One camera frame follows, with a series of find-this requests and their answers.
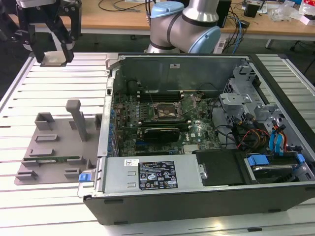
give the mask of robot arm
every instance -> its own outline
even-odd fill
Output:
[[[176,1],[154,5],[148,53],[211,53],[220,39],[216,10],[219,0]]]
[[[26,49],[33,51],[38,62],[50,65],[56,58],[47,57],[35,37],[35,24],[46,24],[60,41],[64,54],[61,60],[58,58],[59,64],[54,65],[71,62],[74,41],[81,34],[81,5],[81,0],[0,0],[0,29],[6,38],[20,41]],[[19,26],[8,14],[18,16]],[[70,32],[60,15],[71,19]]]

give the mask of power supply label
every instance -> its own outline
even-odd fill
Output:
[[[141,190],[178,188],[174,161],[140,162],[138,168]]]

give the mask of tabletop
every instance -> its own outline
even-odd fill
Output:
[[[315,36],[315,27],[306,26],[302,22],[292,19],[291,22],[272,22],[267,14],[257,14],[255,18],[245,17],[244,11],[240,10],[237,3],[242,0],[232,0],[233,11],[241,20],[250,22],[246,34],[272,34],[272,35],[298,35]],[[146,20],[144,5],[137,7],[140,12],[109,12],[98,7],[99,0],[82,0],[82,28],[83,29],[117,29],[117,30],[149,30]],[[119,7],[131,7],[138,3],[120,2]],[[104,0],[101,4],[103,8],[115,10],[113,0]],[[69,27],[70,19],[63,17],[64,24]],[[233,33],[235,24],[230,19],[227,20],[222,33]]]

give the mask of aluminum extrusion table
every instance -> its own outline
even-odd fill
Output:
[[[289,60],[258,56],[315,130],[313,86]],[[55,118],[68,116],[66,101],[78,98],[86,117],[102,113],[105,59],[106,53],[77,53],[66,67],[40,67],[28,58],[0,102],[0,235],[293,236],[315,232],[315,199],[279,213],[103,226],[77,197],[77,183],[14,185],[38,112],[51,112]],[[262,90],[272,102],[268,91]]]

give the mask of circuit board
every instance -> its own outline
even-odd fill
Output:
[[[119,156],[190,154],[196,149],[221,147],[208,114],[210,99],[199,99],[196,94],[185,94],[185,99],[179,102],[141,103],[135,96],[116,95],[114,101]],[[139,127],[141,121],[152,120],[186,121],[177,126],[186,125],[187,129],[181,129],[175,142],[145,142],[139,136],[142,133]]]

